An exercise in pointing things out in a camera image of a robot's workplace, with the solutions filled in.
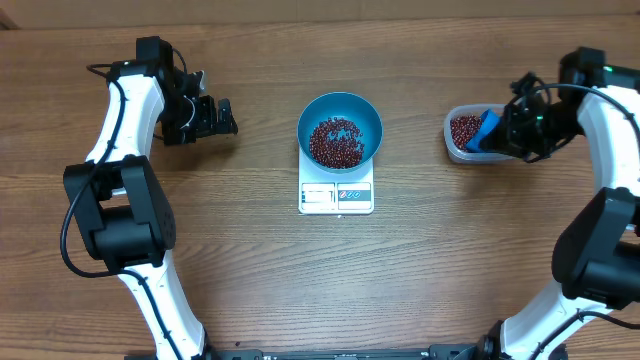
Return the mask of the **white digital kitchen scale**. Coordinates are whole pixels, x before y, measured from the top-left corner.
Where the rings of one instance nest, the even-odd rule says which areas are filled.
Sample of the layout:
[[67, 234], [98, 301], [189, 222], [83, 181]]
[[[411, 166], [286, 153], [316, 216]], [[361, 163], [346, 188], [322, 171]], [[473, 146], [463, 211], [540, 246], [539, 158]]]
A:
[[368, 215], [375, 209], [374, 166], [326, 170], [299, 153], [298, 210], [304, 215]]

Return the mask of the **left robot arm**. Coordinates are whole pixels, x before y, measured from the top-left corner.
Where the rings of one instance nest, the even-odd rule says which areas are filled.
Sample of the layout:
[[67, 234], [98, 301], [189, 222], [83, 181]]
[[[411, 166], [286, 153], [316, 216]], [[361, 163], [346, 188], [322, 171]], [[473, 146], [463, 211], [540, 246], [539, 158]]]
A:
[[205, 73], [188, 71], [181, 53], [158, 36], [137, 39], [132, 60], [87, 69], [105, 79], [109, 106], [94, 148], [63, 174], [63, 262], [80, 277], [92, 275], [68, 252], [75, 223], [89, 256], [105, 265], [99, 277], [116, 277], [130, 291], [152, 334], [154, 358], [215, 359], [175, 268], [176, 221], [149, 156], [155, 139], [173, 146], [237, 134], [230, 102], [207, 95]]

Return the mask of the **blue plastic measuring scoop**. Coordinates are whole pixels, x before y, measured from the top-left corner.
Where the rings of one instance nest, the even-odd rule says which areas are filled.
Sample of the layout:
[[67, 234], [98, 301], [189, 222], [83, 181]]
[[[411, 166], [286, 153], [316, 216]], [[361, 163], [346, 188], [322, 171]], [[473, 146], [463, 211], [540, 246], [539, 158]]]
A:
[[479, 129], [465, 144], [465, 149], [472, 153], [486, 153], [487, 150], [482, 147], [481, 143], [487, 139], [491, 133], [498, 127], [500, 116], [493, 110], [488, 109], [480, 116], [482, 121]]

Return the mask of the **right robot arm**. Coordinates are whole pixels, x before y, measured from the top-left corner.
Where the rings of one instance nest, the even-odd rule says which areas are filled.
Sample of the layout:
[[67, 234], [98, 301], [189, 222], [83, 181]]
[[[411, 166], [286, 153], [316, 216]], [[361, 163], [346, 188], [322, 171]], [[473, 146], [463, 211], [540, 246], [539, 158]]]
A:
[[639, 300], [639, 247], [622, 239], [639, 229], [639, 73], [579, 47], [561, 59], [557, 82], [528, 73], [511, 89], [500, 115], [483, 114], [466, 149], [535, 163], [582, 136], [595, 194], [556, 242], [552, 281], [463, 354], [565, 359], [565, 341], [594, 319], [637, 327], [612, 314]]

